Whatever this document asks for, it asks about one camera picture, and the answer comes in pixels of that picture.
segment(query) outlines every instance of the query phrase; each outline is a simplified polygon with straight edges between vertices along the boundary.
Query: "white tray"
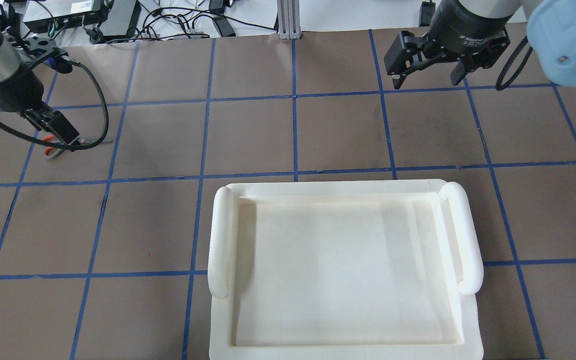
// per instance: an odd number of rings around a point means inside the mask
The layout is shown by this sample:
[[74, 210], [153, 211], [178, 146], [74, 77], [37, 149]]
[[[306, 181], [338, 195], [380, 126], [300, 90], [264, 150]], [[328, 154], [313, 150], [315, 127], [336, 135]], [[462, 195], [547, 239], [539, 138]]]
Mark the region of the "white tray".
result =
[[211, 360], [481, 360], [466, 192], [443, 180], [230, 184], [214, 199]]

